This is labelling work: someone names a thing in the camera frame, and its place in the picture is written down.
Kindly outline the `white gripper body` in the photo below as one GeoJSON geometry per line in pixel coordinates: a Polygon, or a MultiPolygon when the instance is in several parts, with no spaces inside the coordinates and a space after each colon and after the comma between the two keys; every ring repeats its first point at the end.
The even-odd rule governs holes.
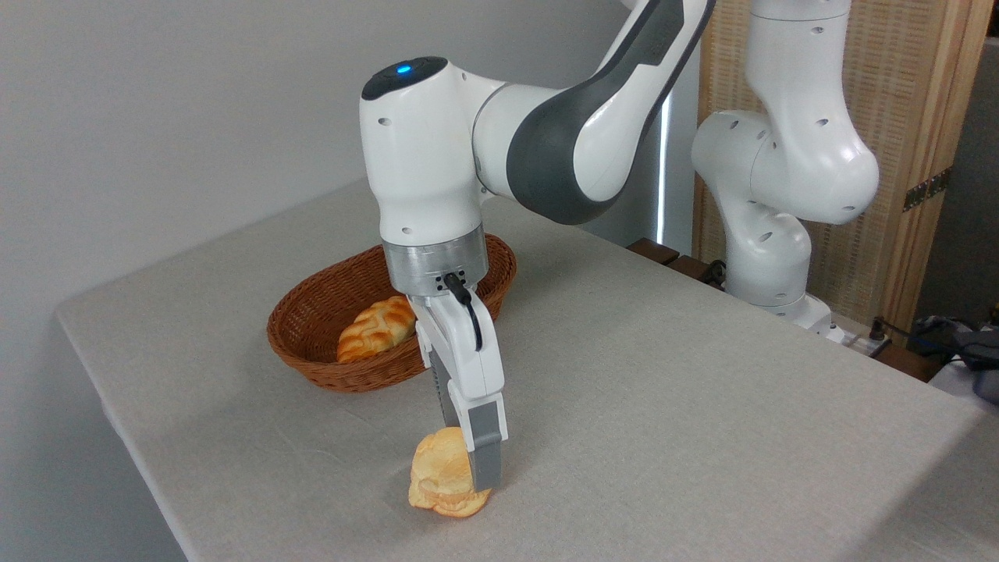
{"type": "Polygon", "coordinates": [[[478,295],[471,295],[472,314],[452,293],[411,296],[409,301],[417,317],[415,330],[425,366],[431,366],[429,352],[436,352],[461,401],[471,407],[502,401],[504,376],[495,325],[478,295]]]}

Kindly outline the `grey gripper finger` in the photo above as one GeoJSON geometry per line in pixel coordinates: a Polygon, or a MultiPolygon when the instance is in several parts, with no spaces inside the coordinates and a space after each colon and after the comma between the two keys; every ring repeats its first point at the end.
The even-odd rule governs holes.
{"type": "Polygon", "coordinates": [[[502,444],[509,438],[503,395],[471,401],[460,396],[459,422],[475,491],[499,487],[503,480],[502,444]]]}
{"type": "Polygon", "coordinates": [[[446,367],[443,365],[432,365],[429,369],[434,373],[436,394],[438,394],[440,410],[442,410],[445,426],[460,428],[465,451],[470,451],[468,449],[468,441],[465,439],[465,431],[461,424],[459,411],[457,411],[457,407],[454,405],[452,396],[450,395],[450,381],[452,381],[452,377],[450,377],[449,372],[447,372],[446,367]]]}

